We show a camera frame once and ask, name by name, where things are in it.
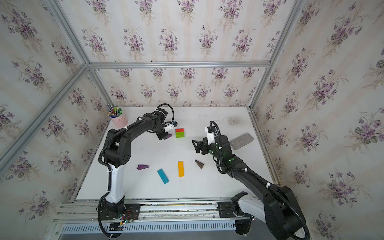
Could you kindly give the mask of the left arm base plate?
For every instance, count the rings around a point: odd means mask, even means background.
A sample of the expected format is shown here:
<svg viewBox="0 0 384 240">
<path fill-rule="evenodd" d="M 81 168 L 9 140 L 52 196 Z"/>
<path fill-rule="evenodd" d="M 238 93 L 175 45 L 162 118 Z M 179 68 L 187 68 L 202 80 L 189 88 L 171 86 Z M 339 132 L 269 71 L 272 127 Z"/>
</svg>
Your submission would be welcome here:
<svg viewBox="0 0 384 240">
<path fill-rule="evenodd" d="M 140 204 L 124 204 L 122 208 L 118 207 L 116 211 L 108 210 L 105 206 L 102 206 L 101 213 L 100 213 L 100 220 L 101 221 L 119 220 L 121 222 L 122 221 L 132 222 L 139 218 L 141 206 L 142 205 Z"/>
</svg>

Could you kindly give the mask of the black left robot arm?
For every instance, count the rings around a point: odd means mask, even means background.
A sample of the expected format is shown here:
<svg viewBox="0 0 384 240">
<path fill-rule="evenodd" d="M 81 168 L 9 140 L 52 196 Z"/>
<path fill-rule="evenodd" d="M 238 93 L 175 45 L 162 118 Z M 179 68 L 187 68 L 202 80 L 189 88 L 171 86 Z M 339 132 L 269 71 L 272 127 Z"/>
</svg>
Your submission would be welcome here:
<svg viewBox="0 0 384 240">
<path fill-rule="evenodd" d="M 107 132 L 98 162 L 108 169 L 108 188 L 99 200 L 99 212 L 109 213 L 113 218 L 120 218 L 125 212 L 123 181 L 125 165 L 132 156 L 132 142 L 146 132 L 156 134 L 160 141 L 166 140 L 169 131 L 177 125 L 173 107 L 162 103 L 153 112 L 138 117 L 134 123 Z"/>
</svg>

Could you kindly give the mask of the green rectangular block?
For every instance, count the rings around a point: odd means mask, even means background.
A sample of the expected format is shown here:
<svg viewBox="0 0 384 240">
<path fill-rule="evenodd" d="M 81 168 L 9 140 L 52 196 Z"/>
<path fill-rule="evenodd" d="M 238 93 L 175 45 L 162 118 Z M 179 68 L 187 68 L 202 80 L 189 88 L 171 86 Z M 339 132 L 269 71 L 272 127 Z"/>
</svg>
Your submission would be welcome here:
<svg viewBox="0 0 384 240">
<path fill-rule="evenodd" d="M 175 132 L 176 138 L 184 138 L 185 137 L 185 132 Z"/>
</svg>

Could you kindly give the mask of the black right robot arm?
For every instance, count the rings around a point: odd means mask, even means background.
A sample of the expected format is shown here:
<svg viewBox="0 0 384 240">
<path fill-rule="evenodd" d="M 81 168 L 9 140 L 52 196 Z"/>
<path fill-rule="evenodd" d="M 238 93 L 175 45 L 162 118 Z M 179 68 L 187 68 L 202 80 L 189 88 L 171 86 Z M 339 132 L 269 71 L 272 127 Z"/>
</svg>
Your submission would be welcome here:
<svg viewBox="0 0 384 240">
<path fill-rule="evenodd" d="M 229 175 L 256 195 L 252 198 L 242 192 L 232 197 L 234 214 L 248 214 L 263 221 L 277 240 L 298 240 L 299 230 L 304 231 L 302 238 L 309 240 L 307 221 L 293 191 L 267 181 L 249 168 L 232 152 L 228 137 L 221 134 L 216 122 L 210 121 L 205 131 L 207 135 L 201 141 L 192 141 L 196 153 L 212 155 L 220 174 Z"/>
</svg>

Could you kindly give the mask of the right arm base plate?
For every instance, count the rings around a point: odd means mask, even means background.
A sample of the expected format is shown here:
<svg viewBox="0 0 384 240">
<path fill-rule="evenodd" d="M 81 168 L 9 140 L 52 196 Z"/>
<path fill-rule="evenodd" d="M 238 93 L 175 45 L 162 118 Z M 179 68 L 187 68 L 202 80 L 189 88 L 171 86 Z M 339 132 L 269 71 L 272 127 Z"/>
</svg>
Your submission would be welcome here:
<svg viewBox="0 0 384 240">
<path fill-rule="evenodd" d="M 216 208 L 219 211 L 219 218 L 250 218 L 250 214 L 235 213 L 231 202 L 218 202 Z"/>
</svg>

